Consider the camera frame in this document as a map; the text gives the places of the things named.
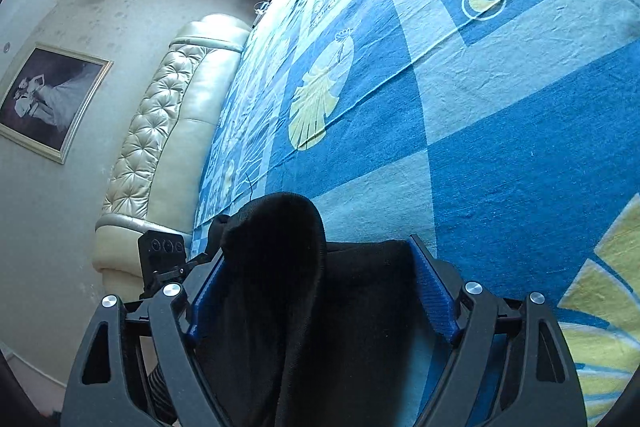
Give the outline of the black studded pants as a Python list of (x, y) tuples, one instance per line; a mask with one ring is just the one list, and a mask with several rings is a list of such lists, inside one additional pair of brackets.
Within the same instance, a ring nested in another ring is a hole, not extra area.
[(414, 423), (430, 344), (407, 243), (331, 243), (281, 193), (215, 217), (206, 251), (222, 265), (195, 358), (228, 424)]

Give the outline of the cream tufted leather headboard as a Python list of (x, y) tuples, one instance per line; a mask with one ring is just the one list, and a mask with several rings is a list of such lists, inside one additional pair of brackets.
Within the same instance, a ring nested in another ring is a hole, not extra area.
[(96, 221), (93, 268), (105, 290), (143, 291), (138, 240), (146, 231), (190, 237), (204, 162), (250, 26), (207, 15), (169, 43), (130, 121)]

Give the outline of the framed wedding photo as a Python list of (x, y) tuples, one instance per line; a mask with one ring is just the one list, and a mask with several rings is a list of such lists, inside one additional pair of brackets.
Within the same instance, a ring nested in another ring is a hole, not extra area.
[(64, 164), (86, 110), (113, 63), (37, 42), (1, 91), (1, 135)]

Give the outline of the blue patterned bed sheet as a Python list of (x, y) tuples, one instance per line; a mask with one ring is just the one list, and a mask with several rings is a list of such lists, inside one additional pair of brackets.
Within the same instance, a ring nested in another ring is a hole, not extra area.
[(639, 365), (639, 0), (274, 0), (193, 250), (274, 192), (332, 241), (416, 234), (498, 295), (544, 294), (601, 425)]

